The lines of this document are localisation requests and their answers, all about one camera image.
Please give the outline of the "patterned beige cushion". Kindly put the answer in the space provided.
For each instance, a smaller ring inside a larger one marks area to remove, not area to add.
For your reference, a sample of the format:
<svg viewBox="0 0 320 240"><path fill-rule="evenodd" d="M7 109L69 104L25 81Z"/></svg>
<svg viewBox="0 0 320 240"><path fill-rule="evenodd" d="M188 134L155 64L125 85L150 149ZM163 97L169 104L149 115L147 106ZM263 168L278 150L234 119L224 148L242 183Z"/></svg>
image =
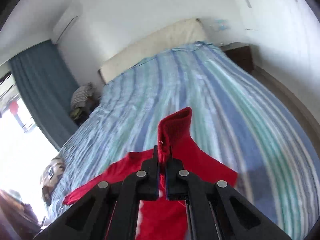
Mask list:
<svg viewBox="0 0 320 240"><path fill-rule="evenodd" d="M42 198L47 206L52 203L52 192L64 174L65 169L64 159L56 156L50 161L41 176Z"/></svg>

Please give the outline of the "red knit sweater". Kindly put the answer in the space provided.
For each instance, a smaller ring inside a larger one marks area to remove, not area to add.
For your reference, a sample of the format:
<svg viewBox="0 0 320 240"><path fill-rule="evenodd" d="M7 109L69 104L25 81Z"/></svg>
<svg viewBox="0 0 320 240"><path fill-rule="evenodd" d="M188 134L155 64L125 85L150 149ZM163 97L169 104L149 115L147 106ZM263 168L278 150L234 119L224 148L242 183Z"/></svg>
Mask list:
<svg viewBox="0 0 320 240"><path fill-rule="evenodd" d="M167 199L168 185L181 181L180 170L212 184L220 180L236 184L238 173L203 152L191 138L191 117L192 109L185 107L158 124L159 198L140 202L136 239L187 239L185 202Z"/></svg>

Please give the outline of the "dark wooden nightstand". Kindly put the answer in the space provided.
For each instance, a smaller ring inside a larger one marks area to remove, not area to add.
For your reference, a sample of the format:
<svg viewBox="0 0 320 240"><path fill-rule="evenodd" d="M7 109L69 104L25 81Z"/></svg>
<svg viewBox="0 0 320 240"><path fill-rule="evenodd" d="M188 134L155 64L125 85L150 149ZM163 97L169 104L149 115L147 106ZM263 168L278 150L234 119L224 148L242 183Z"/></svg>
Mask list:
<svg viewBox="0 0 320 240"><path fill-rule="evenodd" d="M233 42L222 44L220 49L240 68L248 73L254 70L251 46L246 43Z"/></svg>

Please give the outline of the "teal curtain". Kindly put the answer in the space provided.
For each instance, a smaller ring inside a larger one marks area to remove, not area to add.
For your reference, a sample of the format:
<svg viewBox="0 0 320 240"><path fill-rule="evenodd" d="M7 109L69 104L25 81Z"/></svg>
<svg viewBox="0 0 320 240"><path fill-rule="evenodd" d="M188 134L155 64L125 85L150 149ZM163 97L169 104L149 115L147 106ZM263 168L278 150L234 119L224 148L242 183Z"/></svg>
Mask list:
<svg viewBox="0 0 320 240"><path fill-rule="evenodd" d="M29 113L49 142L60 150L78 126L70 118L71 98L79 88L56 45L44 41L9 60Z"/></svg>

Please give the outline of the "white wardrobe doors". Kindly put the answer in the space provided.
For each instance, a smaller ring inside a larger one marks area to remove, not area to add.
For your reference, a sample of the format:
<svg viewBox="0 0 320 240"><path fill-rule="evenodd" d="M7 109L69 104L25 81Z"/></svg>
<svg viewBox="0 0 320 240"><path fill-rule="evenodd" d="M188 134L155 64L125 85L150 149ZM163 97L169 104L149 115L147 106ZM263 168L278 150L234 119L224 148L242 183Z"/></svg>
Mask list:
<svg viewBox="0 0 320 240"><path fill-rule="evenodd" d="M234 0L259 62L311 63L319 21L305 0Z"/></svg>

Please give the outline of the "cream padded headboard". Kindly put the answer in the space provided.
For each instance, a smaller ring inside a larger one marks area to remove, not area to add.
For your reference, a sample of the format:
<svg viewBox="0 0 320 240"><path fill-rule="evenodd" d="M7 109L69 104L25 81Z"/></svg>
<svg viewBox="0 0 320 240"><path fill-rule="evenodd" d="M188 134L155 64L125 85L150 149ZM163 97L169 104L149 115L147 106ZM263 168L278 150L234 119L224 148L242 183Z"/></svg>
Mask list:
<svg viewBox="0 0 320 240"><path fill-rule="evenodd" d="M181 20L127 46L105 61L99 69L99 74L103 82L108 83L144 58L152 57L164 50L206 39L207 35L200 19Z"/></svg>

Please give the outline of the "pile of folded clothes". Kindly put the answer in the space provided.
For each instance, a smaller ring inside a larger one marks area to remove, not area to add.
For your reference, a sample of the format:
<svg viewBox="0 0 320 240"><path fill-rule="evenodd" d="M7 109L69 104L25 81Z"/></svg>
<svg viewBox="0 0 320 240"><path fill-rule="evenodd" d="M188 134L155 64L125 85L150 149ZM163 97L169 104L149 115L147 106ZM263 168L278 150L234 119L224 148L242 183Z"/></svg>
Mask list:
<svg viewBox="0 0 320 240"><path fill-rule="evenodd" d="M91 82L79 87L71 98L71 111L69 116L81 126L90 116L90 114L99 105L99 100L95 91L95 87Z"/></svg>

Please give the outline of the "striped blue green bedspread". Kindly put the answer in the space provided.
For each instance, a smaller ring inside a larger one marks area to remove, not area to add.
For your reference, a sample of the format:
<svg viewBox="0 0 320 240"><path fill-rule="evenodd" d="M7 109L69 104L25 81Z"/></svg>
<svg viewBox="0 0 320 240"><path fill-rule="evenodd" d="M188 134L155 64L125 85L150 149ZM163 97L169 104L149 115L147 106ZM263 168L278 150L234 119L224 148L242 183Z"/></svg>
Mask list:
<svg viewBox="0 0 320 240"><path fill-rule="evenodd" d="M185 107L190 135L239 174L237 189L292 239L319 218L319 157L291 112L218 47L195 42L143 59L110 81L100 105L61 148L66 170L48 206L128 152L152 149L159 122Z"/></svg>

